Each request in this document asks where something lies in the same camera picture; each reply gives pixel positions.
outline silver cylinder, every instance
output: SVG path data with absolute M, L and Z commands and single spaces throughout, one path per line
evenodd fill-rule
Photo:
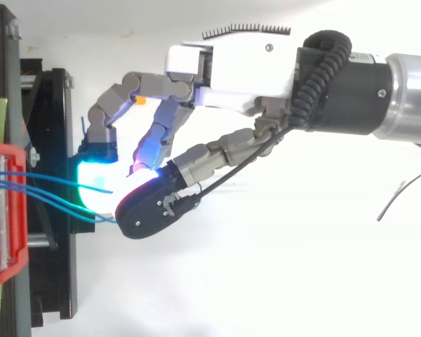
M 393 91 L 385 118 L 373 134 L 421 144 L 421 56 L 391 54 L 387 63 Z
M 49 247 L 47 235 L 45 233 L 30 233 L 28 234 L 28 247 L 29 248 L 42 248 Z
M 21 89 L 31 89 L 33 87 L 34 80 L 36 76 L 34 75 L 21 75 L 20 76 L 20 88 Z

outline orange part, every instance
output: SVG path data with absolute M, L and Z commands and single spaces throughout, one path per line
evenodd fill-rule
M 147 98 L 143 96 L 138 96 L 135 98 L 136 105 L 144 105 L 147 102 Z

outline screw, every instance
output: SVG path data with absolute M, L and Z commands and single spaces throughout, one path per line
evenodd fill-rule
M 8 36 L 12 38 L 13 40 L 22 39 L 22 37 L 20 37 L 17 19 L 12 19 L 9 21 L 8 26 L 6 26 L 6 31 L 8 33 Z
M 36 152 L 34 147 L 31 147 L 28 152 L 28 159 L 31 167 L 36 167 L 37 162 L 41 160 L 41 155 Z
M 384 98 L 384 97 L 387 95 L 387 92 L 385 91 L 385 89 L 380 89 L 380 90 L 377 92 L 377 95 L 378 95 L 380 98 Z
M 74 78 L 71 76 L 67 76 L 65 78 L 65 86 L 67 89 L 73 89 L 75 87 L 74 85 Z

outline white background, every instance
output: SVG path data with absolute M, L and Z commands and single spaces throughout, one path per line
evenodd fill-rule
M 22 57 L 75 78 L 75 147 L 104 90 L 129 71 L 162 73 L 168 47 L 205 29 L 282 24 L 301 40 L 338 29 L 358 52 L 421 55 L 421 0 L 6 3 L 20 19 Z M 156 104 L 119 121 L 122 160 Z M 173 154 L 252 123 L 197 109 Z M 411 144 L 296 131 L 156 236 L 132 241 L 111 224 L 79 235 L 79 311 L 62 322 L 45 315 L 34 335 L 421 336 L 421 181 L 375 221 L 420 172 Z

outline black cable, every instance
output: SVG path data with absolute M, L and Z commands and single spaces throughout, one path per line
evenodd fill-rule
M 230 178 L 234 177 L 238 172 L 243 170 L 247 165 L 252 163 L 254 159 L 259 157 L 263 152 L 265 152 L 266 149 L 268 149 L 270 146 L 272 146 L 275 142 L 280 140 L 282 137 L 284 137 L 287 133 L 292 131 L 294 128 L 289 126 L 285 128 L 284 130 L 279 131 L 276 135 L 272 136 L 267 142 L 262 144 L 254 153 L 243 160 L 239 165 L 237 165 L 235 168 L 233 168 L 230 172 L 226 173 L 223 177 L 215 181 L 213 184 L 209 185 L 207 188 L 205 188 L 203 191 L 192 197 L 192 201 L 194 203 L 197 203 L 202 197 L 205 197 L 207 194 L 211 193 L 215 188 L 219 187 L 221 184 L 228 181 Z
M 388 202 L 388 204 L 386 205 L 386 207 L 382 210 L 382 212 L 380 212 L 379 216 L 377 217 L 377 221 L 381 221 L 382 220 L 382 218 L 384 217 L 384 215 L 388 211 L 389 207 L 393 204 L 394 200 L 396 200 L 396 198 L 399 197 L 399 195 L 401 195 L 401 193 L 404 192 L 404 190 L 408 186 L 412 185 L 419 178 L 421 178 L 421 174 L 418 177 L 412 179 L 410 182 L 408 182 L 404 187 L 402 187 L 399 191 L 397 191 L 394 194 L 394 196 L 390 199 L 390 201 Z
M 298 128 L 309 129 L 316 102 L 348 61 L 352 45 L 346 35 L 334 30 L 323 30 L 308 37 L 303 46 L 328 50 L 292 100 L 290 122 Z

